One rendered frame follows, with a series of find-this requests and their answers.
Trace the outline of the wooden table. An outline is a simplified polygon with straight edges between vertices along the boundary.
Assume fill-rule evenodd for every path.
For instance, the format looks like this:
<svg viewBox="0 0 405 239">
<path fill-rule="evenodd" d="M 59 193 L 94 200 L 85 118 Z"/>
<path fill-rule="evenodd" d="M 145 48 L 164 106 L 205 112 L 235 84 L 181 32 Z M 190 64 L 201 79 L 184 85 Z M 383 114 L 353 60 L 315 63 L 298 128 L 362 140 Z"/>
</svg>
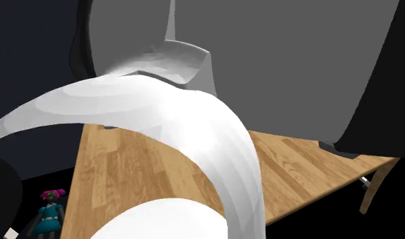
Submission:
<svg viewBox="0 0 405 239">
<path fill-rule="evenodd" d="M 359 209 L 365 213 L 397 163 L 372 155 L 350 160 L 311 140 L 250 135 L 260 159 L 267 224 L 372 174 Z M 60 239 L 90 239 L 125 210 L 159 198 L 187 198 L 224 210 L 208 178 L 178 150 L 137 132 L 85 125 Z"/>
</svg>

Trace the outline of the pink-haired doll in teal dress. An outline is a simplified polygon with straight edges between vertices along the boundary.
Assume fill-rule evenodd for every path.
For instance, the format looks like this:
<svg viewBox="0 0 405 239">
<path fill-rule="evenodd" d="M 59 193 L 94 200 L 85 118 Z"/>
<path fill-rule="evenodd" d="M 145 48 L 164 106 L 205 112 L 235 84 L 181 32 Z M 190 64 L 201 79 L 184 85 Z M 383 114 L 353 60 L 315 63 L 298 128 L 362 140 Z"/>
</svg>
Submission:
<svg viewBox="0 0 405 239">
<path fill-rule="evenodd" d="M 47 202 L 41 207 L 34 219 L 31 227 L 27 231 L 27 236 L 37 236 L 43 239 L 48 234 L 48 239 L 54 239 L 55 233 L 62 229 L 65 218 L 64 207 L 58 200 L 66 194 L 63 189 L 44 191 L 40 197 Z"/>
</svg>

